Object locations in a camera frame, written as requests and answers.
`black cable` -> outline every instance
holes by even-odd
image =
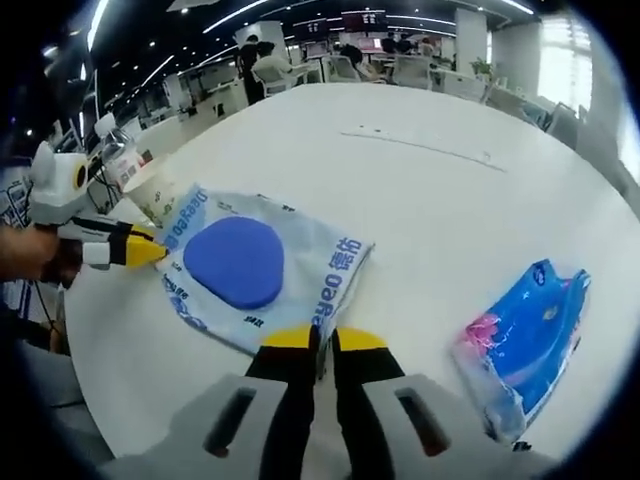
[[[89,200],[91,200],[91,203],[93,203],[93,206],[96,209],[96,212],[98,213],[102,213],[100,211],[100,207],[98,206],[98,204],[96,203],[96,201],[93,199],[93,196],[91,195],[91,192],[89,191],[89,189],[87,189],[87,196],[89,197]]]
[[[58,335],[63,336],[58,329],[56,328],[55,324],[53,323],[53,319],[51,318],[51,315],[49,315],[49,310],[47,310],[47,306],[44,303],[44,299],[42,298],[42,292],[40,291],[40,285],[38,284],[38,282],[33,282],[33,284],[36,287],[36,292],[38,292],[38,298],[40,298],[40,304],[42,305],[42,310],[44,310],[44,314],[47,316],[47,321],[49,322],[49,326],[51,327],[50,333],[51,332],[56,332]]]

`blue plastic packaging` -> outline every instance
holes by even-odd
[[[455,342],[454,359],[497,440],[515,442],[553,391],[580,342],[589,283],[584,270],[562,279],[549,260],[534,263]]]

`plastic cup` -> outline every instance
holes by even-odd
[[[164,228],[182,192],[163,170],[163,159],[155,159],[129,179],[123,193],[158,228]]]

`white chair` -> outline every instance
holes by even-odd
[[[361,83],[360,74],[351,65],[349,57],[327,55],[322,57],[327,72],[327,80],[336,83]]]
[[[253,67],[252,71],[256,80],[264,85],[266,97],[272,97],[277,93],[290,90],[295,86],[296,77],[287,75],[275,67]]]
[[[431,88],[430,63],[430,57],[396,55],[393,83],[401,87],[429,90]]]
[[[547,133],[575,150],[578,144],[578,126],[576,112],[564,103],[558,103],[551,116]]]
[[[458,72],[439,72],[442,75],[443,92],[454,97],[480,102],[488,87],[486,83],[474,77]]]
[[[591,164],[623,197],[627,193],[631,175],[619,159],[618,144],[604,125],[590,119],[581,108],[578,121],[576,153]]]
[[[526,115],[523,109],[526,103],[526,100],[524,100],[521,96],[519,96],[515,92],[512,92],[511,90],[507,90],[505,88],[498,87],[497,85],[493,85],[491,88],[487,89],[487,93],[485,97],[486,99],[484,101],[484,104],[487,107],[500,110],[501,112],[504,112],[507,115],[511,115],[512,117],[519,118],[523,122],[536,124],[536,125],[538,124],[535,119],[532,119]]]

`white round table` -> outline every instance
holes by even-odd
[[[504,171],[341,134],[361,127],[486,151]],[[342,323],[381,335],[407,374],[464,397],[449,356],[456,334],[531,263],[585,268],[582,343],[524,437],[541,453],[576,447],[626,371],[640,325],[640,224],[573,151],[501,112],[409,88],[303,86],[212,127],[166,168],[184,186],[260,192],[375,241]],[[77,375],[116,456],[160,441],[174,413],[250,364],[184,324],[151,267],[85,269],[66,304]]]

